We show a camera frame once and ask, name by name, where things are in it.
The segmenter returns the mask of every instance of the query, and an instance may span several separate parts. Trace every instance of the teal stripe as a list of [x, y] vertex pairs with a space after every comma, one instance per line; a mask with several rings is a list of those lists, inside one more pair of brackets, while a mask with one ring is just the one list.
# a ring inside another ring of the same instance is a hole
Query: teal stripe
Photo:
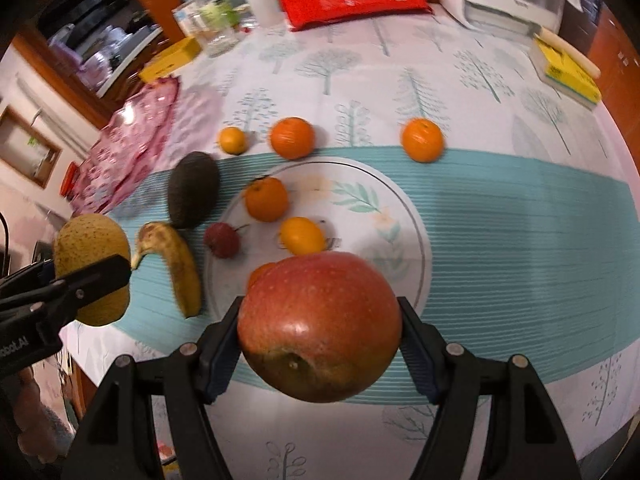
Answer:
[[[640, 336], [640, 230], [623, 182], [538, 160], [448, 150], [437, 164], [409, 161], [400, 147], [331, 148], [386, 174], [411, 198], [427, 228], [433, 277], [422, 318], [478, 355], [521, 352], [546, 383], [600, 362]], [[282, 163], [271, 153], [220, 161], [223, 189], [209, 221], [253, 178]], [[138, 228], [167, 219], [168, 172], [148, 177], [111, 215], [133, 243]], [[203, 225], [187, 236], [200, 269]], [[131, 281], [117, 326], [162, 352], [196, 340], [207, 317], [184, 320], [169, 276], [148, 256]], [[234, 379], [267, 386], [245, 365]], [[400, 356], [351, 399], [419, 404]]]

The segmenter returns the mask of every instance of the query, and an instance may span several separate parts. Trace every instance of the yellow box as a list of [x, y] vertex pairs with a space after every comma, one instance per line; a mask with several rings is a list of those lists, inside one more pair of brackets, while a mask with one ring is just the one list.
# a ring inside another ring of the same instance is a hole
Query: yellow box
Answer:
[[198, 40], [188, 36], [153, 56], [138, 75], [145, 83], [151, 83], [193, 61], [200, 52]]

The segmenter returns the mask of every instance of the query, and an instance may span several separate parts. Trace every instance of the avocado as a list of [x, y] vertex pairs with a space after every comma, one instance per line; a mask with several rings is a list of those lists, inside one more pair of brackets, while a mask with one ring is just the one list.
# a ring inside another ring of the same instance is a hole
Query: avocado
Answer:
[[167, 185], [169, 218], [176, 229], [205, 221], [218, 201], [220, 170], [212, 156], [191, 152], [172, 170]]

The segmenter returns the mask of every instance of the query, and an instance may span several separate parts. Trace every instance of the logo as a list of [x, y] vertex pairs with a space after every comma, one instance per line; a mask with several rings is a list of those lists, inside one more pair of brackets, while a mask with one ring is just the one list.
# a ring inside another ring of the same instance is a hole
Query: logo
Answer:
[[22, 336], [18, 338], [17, 342], [12, 341], [10, 345], [0, 348], [0, 357], [8, 357], [25, 346], [29, 346], [29, 342], [27, 341], [26, 336]]

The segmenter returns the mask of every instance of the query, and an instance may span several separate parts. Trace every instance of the plastic bottle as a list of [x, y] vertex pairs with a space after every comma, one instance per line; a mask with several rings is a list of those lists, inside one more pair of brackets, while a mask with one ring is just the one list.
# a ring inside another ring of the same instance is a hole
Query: plastic bottle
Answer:
[[246, 0], [261, 27], [273, 27], [284, 19], [278, 0]]
[[195, 7], [190, 17], [201, 29], [197, 36], [206, 42], [209, 56], [222, 54], [238, 42], [232, 29], [238, 24], [238, 15], [229, 0], [196, 0]]

